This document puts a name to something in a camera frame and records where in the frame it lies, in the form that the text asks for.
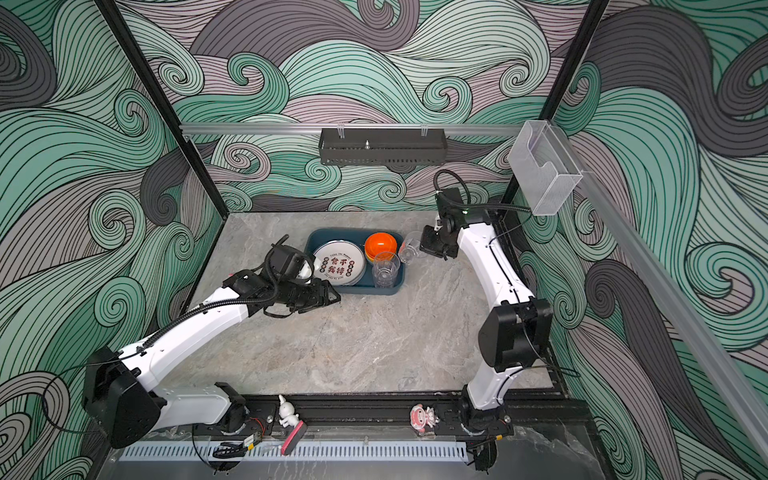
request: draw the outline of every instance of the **gray marble surface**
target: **gray marble surface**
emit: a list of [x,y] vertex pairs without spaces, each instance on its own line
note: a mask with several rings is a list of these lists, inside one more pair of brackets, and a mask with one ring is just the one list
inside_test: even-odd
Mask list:
[[[321,227],[406,234],[435,212],[233,214],[210,258],[192,305],[230,273],[259,265],[270,244],[303,249]],[[393,296],[342,295],[341,303],[286,319],[258,313],[187,357],[164,386],[229,382],[242,393],[384,392],[460,389],[480,362],[477,332],[488,306],[472,265],[419,259]],[[517,388],[551,386],[547,370],[523,372]]]

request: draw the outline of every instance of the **clear plastic cup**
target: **clear plastic cup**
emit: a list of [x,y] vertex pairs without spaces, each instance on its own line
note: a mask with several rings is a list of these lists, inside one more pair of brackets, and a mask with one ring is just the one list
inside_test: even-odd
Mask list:
[[400,259],[393,252],[381,252],[373,258],[373,284],[376,288],[395,286]]
[[426,257],[427,254],[422,252],[419,247],[422,244],[422,233],[411,232],[406,235],[406,239],[402,241],[398,257],[405,264],[409,265],[413,260],[417,258]]

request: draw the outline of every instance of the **aluminum rail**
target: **aluminum rail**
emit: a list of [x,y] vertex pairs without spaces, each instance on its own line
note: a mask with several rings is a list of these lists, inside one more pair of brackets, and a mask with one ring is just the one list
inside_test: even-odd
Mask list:
[[278,122],[206,122],[181,124],[185,136],[192,135],[320,135],[324,128],[441,128],[446,135],[482,135],[487,137],[515,137],[522,124],[288,124]]

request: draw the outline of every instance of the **wall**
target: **wall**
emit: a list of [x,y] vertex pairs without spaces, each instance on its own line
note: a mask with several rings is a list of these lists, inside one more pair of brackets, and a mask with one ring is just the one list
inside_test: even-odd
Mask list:
[[[766,2],[614,12],[555,118],[764,397],[766,33]],[[568,386],[589,401],[619,478],[768,478],[589,199],[577,190],[523,229],[521,262],[555,305],[558,361],[581,373]]]
[[[118,3],[183,122],[334,124],[537,118],[587,8],[531,0]],[[234,211],[434,208],[434,167],[326,167],[318,140],[197,138]],[[450,140],[449,168],[471,184],[475,201],[503,193],[513,140]]]
[[221,218],[92,0],[1,1],[0,42],[0,476],[83,478],[103,438],[43,388],[175,316]]

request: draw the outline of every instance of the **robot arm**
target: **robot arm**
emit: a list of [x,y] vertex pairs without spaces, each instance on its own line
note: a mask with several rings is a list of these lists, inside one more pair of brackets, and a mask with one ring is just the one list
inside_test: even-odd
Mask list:
[[267,254],[262,271],[241,270],[197,308],[156,333],[115,353],[101,348],[88,359],[83,408],[123,448],[148,432],[190,423],[243,423],[243,397],[226,383],[206,388],[165,389],[161,380],[216,335],[275,303],[305,313],[341,300],[327,280],[312,278],[311,256],[283,245]]
[[499,233],[488,211],[461,202],[457,188],[438,193],[437,224],[424,227],[421,250],[446,260],[461,250],[488,299],[491,312],[478,332],[484,362],[466,386],[468,405],[462,413],[465,425],[483,430],[493,418],[491,412],[504,403],[516,374],[538,358],[549,337],[553,311],[546,300],[535,298],[512,268],[495,241]]
[[[458,201],[447,203],[444,196]],[[479,431],[493,420],[515,374],[538,358],[549,335],[552,311],[545,300],[535,299],[494,242],[497,233],[488,212],[481,207],[457,208],[460,200],[457,189],[438,195],[438,226],[425,227],[422,250],[445,259],[463,251],[488,298],[491,312],[478,334],[484,362],[464,396],[464,423]],[[104,347],[91,356],[83,407],[113,448],[173,425],[217,424],[225,432],[242,426],[245,401],[226,383],[165,389],[160,382],[181,360],[257,311],[278,316],[267,311],[274,303],[287,305],[291,313],[304,313],[340,301],[326,280],[312,278],[314,259],[282,245],[286,238],[273,245],[260,273],[242,270],[169,326],[118,353]]]

